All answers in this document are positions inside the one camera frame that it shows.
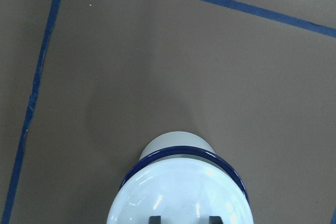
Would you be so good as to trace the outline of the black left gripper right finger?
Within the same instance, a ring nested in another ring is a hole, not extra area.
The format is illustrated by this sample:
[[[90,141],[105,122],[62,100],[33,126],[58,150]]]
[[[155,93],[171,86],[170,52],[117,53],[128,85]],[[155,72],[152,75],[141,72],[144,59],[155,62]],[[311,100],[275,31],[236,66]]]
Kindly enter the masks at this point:
[[[223,224],[223,220],[221,216],[209,216],[208,223],[209,224]]]

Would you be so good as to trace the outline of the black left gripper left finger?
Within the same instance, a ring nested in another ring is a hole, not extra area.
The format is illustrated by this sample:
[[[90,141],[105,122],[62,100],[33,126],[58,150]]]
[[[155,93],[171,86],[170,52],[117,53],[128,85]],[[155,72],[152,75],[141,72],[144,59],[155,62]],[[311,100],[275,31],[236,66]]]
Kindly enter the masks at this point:
[[[150,216],[149,224],[161,224],[161,216]]]

